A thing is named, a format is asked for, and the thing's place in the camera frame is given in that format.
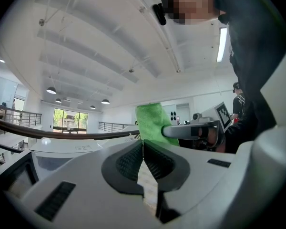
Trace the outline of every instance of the person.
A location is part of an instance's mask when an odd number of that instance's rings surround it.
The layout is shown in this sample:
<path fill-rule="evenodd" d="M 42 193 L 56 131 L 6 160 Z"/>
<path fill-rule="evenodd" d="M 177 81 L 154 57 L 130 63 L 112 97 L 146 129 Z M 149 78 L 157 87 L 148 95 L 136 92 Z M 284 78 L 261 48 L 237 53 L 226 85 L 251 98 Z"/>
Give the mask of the person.
<path fill-rule="evenodd" d="M 161 0 L 163 16 L 179 24 L 218 19 L 228 25 L 233 54 L 230 62 L 245 97 L 244 115 L 225 132 L 217 152 L 236 153 L 240 144 L 254 140 L 276 125 L 260 90 L 286 53 L 286 24 L 270 0 Z M 157 14 L 161 24 L 163 18 Z M 215 130 L 207 141 L 214 144 Z"/>
<path fill-rule="evenodd" d="M 233 115 L 231 119 L 234 120 L 234 124 L 236 124 L 244 114 L 245 98 L 238 82 L 233 84 L 233 92 L 236 93 L 237 96 L 233 99 Z"/>

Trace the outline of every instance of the window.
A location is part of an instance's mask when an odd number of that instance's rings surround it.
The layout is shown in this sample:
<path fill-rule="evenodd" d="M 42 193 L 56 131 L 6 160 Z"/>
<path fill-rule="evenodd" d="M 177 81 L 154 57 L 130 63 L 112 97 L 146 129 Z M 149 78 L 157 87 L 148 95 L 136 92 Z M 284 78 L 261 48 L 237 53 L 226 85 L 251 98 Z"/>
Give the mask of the window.
<path fill-rule="evenodd" d="M 53 132 L 66 134 L 86 134 L 88 114 L 63 109 L 55 109 Z"/>

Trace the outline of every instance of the green towel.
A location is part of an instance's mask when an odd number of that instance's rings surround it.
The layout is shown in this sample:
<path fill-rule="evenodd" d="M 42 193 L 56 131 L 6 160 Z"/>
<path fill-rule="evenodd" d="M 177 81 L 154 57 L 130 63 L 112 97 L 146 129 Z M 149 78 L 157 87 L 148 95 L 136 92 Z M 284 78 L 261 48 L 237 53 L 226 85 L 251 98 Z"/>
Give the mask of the green towel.
<path fill-rule="evenodd" d="M 162 126 L 171 125 L 171 122 L 160 103 L 137 106 L 136 115 L 142 140 L 155 140 L 179 146 L 178 139 L 164 137 L 161 133 Z"/>

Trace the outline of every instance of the ceiling light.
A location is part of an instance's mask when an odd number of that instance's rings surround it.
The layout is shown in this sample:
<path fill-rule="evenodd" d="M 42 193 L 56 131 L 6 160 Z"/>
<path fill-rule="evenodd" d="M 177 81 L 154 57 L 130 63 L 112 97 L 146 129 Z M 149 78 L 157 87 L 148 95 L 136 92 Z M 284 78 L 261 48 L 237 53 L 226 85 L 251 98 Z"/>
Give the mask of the ceiling light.
<path fill-rule="evenodd" d="M 102 101 L 102 104 L 110 104 L 110 102 L 109 102 L 108 99 L 104 99 L 104 100 Z"/>
<path fill-rule="evenodd" d="M 56 89 L 52 86 L 50 86 L 48 89 L 47 89 L 47 92 L 50 93 L 50 94 L 56 94 Z"/>
<path fill-rule="evenodd" d="M 221 62 L 223 60 L 225 52 L 225 41 L 227 39 L 227 31 L 228 31 L 227 28 L 220 28 L 220 41 L 219 41 L 217 62 Z"/>

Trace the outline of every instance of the ceiling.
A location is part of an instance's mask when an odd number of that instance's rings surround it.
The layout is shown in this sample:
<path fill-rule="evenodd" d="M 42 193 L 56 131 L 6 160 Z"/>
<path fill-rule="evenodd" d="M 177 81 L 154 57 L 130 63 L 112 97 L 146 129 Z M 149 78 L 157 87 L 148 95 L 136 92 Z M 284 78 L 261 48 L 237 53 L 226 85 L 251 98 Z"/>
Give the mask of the ceiling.
<path fill-rule="evenodd" d="M 159 2 L 32 0 L 22 22 L 32 27 L 37 57 L 27 66 L 15 63 L 17 74 L 29 82 L 26 72 L 34 70 L 37 80 L 29 88 L 46 102 L 60 97 L 84 102 L 78 108 L 101 108 L 102 99 L 110 100 L 124 89 L 227 66 L 229 45 L 223 61 L 216 63 L 218 20 L 185 26 L 168 21 L 162 27 L 150 9 Z M 40 19 L 46 21 L 44 26 Z M 46 92 L 50 86 L 57 95 Z"/>

